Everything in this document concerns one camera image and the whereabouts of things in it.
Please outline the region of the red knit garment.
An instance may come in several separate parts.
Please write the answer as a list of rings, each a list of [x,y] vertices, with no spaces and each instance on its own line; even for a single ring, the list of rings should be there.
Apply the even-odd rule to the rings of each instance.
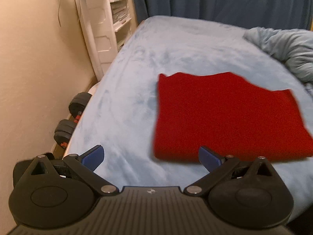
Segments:
[[[158,159],[196,162],[202,146],[244,161],[312,156],[312,136],[289,89],[261,88],[230,72],[176,73],[160,74],[157,96]]]

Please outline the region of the black dumbbell near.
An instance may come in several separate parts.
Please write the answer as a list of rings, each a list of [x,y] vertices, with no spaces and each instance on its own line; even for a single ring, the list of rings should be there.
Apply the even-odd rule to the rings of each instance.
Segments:
[[[54,131],[54,140],[63,149],[67,148],[76,126],[77,123],[67,119],[63,119],[58,123]]]

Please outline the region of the black dumbbell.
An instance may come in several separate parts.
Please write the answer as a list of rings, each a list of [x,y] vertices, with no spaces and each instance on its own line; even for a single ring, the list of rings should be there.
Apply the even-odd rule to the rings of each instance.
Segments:
[[[91,97],[92,95],[88,92],[78,93],[69,103],[68,109],[70,114],[74,118],[81,116]]]
[[[54,131],[54,140],[63,149],[67,148],[76,126],[77,123],[67,119],[63,119],[58,123]]]

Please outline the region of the black bag on floor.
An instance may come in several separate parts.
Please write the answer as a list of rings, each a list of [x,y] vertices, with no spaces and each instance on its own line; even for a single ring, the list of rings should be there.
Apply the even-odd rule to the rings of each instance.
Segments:
[[[43,154],[49,160],[55,160],[55,156],[51,152]]]

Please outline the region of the light blue fleece bed sheet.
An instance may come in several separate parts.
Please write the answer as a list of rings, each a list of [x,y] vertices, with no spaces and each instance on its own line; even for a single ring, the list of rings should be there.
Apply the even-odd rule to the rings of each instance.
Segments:
[[[185,188],[207,174],[200,164],[165,162],[152,153],[159,74],[233,72],[269,90],[290,89],[307,130],[312,97],[280,62],[244,40],[245,30],[227,24],[154,16],[145,20],[118,53],[88,103],[67,154],[102,145],[96,172],[124,186]]]

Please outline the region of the black dumbbell far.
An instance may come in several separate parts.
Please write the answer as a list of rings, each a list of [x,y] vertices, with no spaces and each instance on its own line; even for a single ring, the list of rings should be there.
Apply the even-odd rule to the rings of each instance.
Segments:
[[[92,95],[88,92],[78,93],[69,103],[68,109],[70,114],[74,118],[81,116],[91,97]]]

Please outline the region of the grey blue crumpled blanket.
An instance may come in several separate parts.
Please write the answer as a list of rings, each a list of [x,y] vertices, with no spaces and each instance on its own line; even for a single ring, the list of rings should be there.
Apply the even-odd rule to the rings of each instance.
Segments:
[[[244,38],[285,65],[312,94],[312,31],[255,27]]]

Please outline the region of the white bookshelf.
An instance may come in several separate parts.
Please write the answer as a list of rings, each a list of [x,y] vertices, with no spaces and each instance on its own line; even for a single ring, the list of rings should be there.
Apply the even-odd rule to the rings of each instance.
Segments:
[[[137,27],[133,0],[80,0],[81,27],[98,80]]]

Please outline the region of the dark blue curtain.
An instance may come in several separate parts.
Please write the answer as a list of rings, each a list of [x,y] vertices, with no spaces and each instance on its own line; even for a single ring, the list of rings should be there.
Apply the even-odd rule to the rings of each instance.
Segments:
[[[134,0],[137,21],[166,15],[243,28],[310,29],[312,0]]]

